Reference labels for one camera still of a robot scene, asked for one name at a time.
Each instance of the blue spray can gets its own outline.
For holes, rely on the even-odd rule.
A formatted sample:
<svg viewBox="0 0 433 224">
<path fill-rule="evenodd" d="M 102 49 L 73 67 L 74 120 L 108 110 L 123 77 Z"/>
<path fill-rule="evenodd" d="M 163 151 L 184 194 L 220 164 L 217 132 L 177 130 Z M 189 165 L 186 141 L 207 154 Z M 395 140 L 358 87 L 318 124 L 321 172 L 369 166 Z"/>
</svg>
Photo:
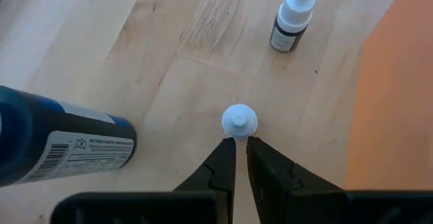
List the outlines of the blue spray can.
<svg viewBox="0 0 433 224">
<path fill-rule="evenodd" d="M 0 86 L 0 187 L 118 169 L 136 145 L 123 118 Z"/>
</svg>

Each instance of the wood grain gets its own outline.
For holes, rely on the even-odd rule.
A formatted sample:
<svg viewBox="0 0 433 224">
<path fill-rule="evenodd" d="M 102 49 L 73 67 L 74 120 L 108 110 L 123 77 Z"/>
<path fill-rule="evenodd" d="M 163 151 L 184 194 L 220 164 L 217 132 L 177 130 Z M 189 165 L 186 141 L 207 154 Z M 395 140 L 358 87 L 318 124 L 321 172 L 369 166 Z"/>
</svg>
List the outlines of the wood grain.
<svg viewBox="0 0 433 224">
<path fill-rule="evenodd" d="M 139 145 L 119 171 L 1 188 L 0 222 L 46 223 L 77 192 L 172 190 L 234 103 L 256 110 L 257 136 L 342 185 L 359 51 L 393 0 L 317 0 L 289 54 L 269 47 L 282 1 L 1 0 L 0 84 L 126 117 Z M 258 223 L 244 152 L 234 221 Z"/>
</svg>

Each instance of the dropper bottle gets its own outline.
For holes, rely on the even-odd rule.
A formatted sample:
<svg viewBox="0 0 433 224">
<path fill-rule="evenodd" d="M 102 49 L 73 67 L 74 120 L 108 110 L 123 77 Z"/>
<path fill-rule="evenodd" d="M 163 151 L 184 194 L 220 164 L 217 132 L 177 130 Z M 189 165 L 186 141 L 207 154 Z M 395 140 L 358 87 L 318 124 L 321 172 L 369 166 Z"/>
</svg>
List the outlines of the dropper bottle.
<svg viewBox="0 0 433 224">
<path fill-rule="evenodd" d="M 271 46 L 280 52 L 298 46 L 311 17 L 316 0 L 285 0 L 278 10 L 271 35 Z"/>
</svg>

